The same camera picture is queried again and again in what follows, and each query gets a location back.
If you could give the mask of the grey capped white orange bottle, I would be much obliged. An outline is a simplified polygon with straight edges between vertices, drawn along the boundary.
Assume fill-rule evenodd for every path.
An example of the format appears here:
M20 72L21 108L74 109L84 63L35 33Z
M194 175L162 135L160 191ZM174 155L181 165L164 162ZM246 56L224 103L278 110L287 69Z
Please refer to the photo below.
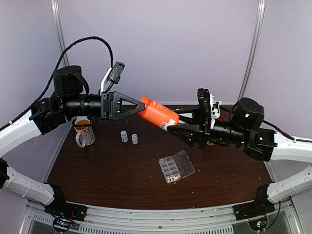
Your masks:
M209 141L207 142L207 145L208 145L208 146L215 146L214 143L211 143L211 142L209 142Z

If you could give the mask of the orange pill bottle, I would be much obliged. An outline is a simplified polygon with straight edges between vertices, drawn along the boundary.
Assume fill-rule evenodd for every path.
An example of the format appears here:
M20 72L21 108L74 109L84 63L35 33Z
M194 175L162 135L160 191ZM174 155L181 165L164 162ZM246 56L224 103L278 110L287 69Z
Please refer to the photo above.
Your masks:
M140 111L138 115L153 125L167 130L168 126L178 125L179 115L166 106L143 96L141 102L144 103L145 109Z

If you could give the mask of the clear plastic pill organizer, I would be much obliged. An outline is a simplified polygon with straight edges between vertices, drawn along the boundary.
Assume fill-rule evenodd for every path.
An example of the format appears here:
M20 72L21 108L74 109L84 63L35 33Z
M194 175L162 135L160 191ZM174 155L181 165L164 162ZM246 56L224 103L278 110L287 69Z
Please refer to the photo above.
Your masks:
M180 175L182 179L195 173L195 168L184 150L173 156L160 158L158 163L165 180L166 177L173 175Z

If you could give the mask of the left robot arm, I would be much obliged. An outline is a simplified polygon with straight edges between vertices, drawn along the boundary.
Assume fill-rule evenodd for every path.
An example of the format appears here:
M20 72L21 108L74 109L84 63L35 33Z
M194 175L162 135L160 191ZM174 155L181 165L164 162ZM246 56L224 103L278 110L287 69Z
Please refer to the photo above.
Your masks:
M66 66L53 72L54 93L51 97L35 102L34 106L0 132L0 155L4 156L24 142L44 135L73 117L99 117L116 121L145 109L137 99L120 92L110 92L106 81L117 84L124 64L117 62L108 68L101 81L100 94L89 93L89 86L82 76L82 68ZM0 161L0 187L22 197L36 200L51 207L59 216L70 212L61 188L33 180Z

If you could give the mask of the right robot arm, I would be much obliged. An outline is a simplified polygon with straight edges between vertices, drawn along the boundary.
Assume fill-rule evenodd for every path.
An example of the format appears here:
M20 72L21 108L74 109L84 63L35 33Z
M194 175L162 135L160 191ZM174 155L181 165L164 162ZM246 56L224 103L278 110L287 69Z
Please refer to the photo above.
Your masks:
M178 111L182 123L167 130L191 147L197 144L203 149L207 142L223 147L233 144L243 146L244 154L259 161L312 161L311 139L288 135L275 125L272 129L261 128L264 107L250 98L244 97L234 105L228 121L213 118L206 100L190 112L192 117Z

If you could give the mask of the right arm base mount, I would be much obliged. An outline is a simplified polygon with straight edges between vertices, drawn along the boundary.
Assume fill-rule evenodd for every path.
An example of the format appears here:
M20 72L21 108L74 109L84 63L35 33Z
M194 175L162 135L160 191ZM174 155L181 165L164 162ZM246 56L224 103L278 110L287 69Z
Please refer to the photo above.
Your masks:
M274 204L268 200L268 187L269 184L258 187L254 201L233 206L237 221L262 216L262 218L258 220L251 220L249 222L250 228L256 232L263 232L266 230L268 227L267 214L275 211Z

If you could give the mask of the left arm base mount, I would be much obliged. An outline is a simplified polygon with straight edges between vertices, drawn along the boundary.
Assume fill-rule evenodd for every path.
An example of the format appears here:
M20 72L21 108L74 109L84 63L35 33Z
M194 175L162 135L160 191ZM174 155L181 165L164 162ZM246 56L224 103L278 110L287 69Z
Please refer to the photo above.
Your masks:
M53 229L63 234L71 229L75 221L84 221L87 207L67 202L59 186L51 185L51 187L54 200L49 205L43 205L44 211L54 218Z

